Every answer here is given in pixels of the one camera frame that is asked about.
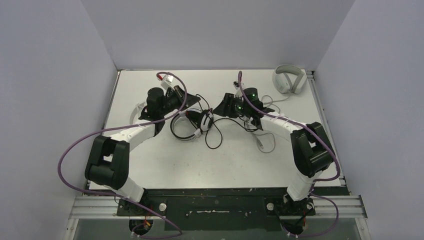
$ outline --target white wall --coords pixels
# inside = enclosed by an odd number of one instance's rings
[[[0,239],[62,239],[77,194],[61,153],[101,128],[116,68],[79,0],[0,3]],[[84,181],[90,141],[63,171]]]
[[[81,0],[118,69],[315,69],[354,0]]]
[[[356,0],[316,84],[374,240],[423,239],[424,1]]]

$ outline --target robotic arm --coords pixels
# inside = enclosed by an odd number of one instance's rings
[[[160,87],[151,88],[147,92],[146,107],[134,123],[142,124],[164,119],[165,115],[178,109],[184,98],[184,91],[173,82],[171,75],[161,80]],[[187,93],[183,110],[199,102],[200,98]],[[155,137],[162,130],[165,122],[127,128],[109,137],[97,136],[91,147],[85,168],[85,178],[103,185],[121,196],[135,202],[141,202],[145,189],[136,184],[129,175],[130,152],[144,141]]]
[[[275,118],[262,115],[254,110],[243,100],[239,83],[235,81],[233,85],[236,93],[227,92],[213,113],[229,118],[243,117],[258,129],[273,132],[289,141],[292,146],[297,173],[287,188],[287,202],[293,203],[306,199],[312,190],[314,180],[333,162],[332,157],[308,131],[288,121],[278,119],[278,113],[275,113],[271,108],[264,107],[264,104],[259,100],[256,88],[245,88],[242,85],[250,102],[259,110],[273,115]],[[320,123],[303,124],[314,131],[331,148],[330,141]]]

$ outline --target white headphones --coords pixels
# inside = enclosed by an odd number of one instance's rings
[[[196,128],[193,134],[190,134],[189,136],[184,136],[184,137],[181,137],[175,134],[174,125],[177,122],[177,120],[180,118],[187,118],[191,122],[193,127]],[[201,110],[197,107],[191,107],[175,115],[172,118],[169,127],[171,129],[171,133],[177,139],[182,141],[190,141],[202,135],[203,132],[208,131],[211,128],[213,122],[214,122],[214,115],[212,114],[211,109]]]
[[[296,80],[292,82],[287,73],[297,75]],[[307,75],[305,71],[293,65],[281,65],[272,72],[272,82],[275,88],[282,94],[299,94],[306,80]]]

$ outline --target white table surface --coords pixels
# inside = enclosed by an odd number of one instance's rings
[[[180,77],[190,94],[200,94],[212,108],[218,106],[225,93],[234,93],[233,81],[237,80],[235,70],[172,70]],[[272,70],[242,70],[245,87],[258,89],[259,97],[270,95],[274,100],[284,99],[272,84]],[[137,103],[145,102],[150,88],[160,87],[156,79],[157,70],[123,70],[107,118],[106,128],[129,124],[131,112]],[[309,83],[298,95],[276,103],[290,118],[304,122],[320,122],[320,116]],[[194,141],[176,139],[165,123],[160,134],[151,138],[130,153],[129,176],[147,189],[195,189],[195,188],[271,188],[288,187],[296,173],[292,146],[276,136],[276,148],[272,153],[258,150],[250,133],[235,123],[222,120],[216,123],[223,134],[223,143],[216,150],[205,145],[205,136]],[[179,121],[176,132],[184,136],[193,131],[187,121]],[[208,143],[216,146],[219,134],[212,129]],[[260,138],[264,150],[272,148],[269,135]],[[336,174],[334,163],[323,172],[321,178]],[[340,186],[338,179],[318,182],[316,186]],[[90,189],[105,189],[95,183]]]

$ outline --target screw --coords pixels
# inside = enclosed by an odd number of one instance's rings
[[[159,204],[159,211],[163,212],[167,209],[167,205],[165,203]]]
[[[274,203],[270,202],[266,205],[266,209],[268,209],[269,211],[274,210]]]

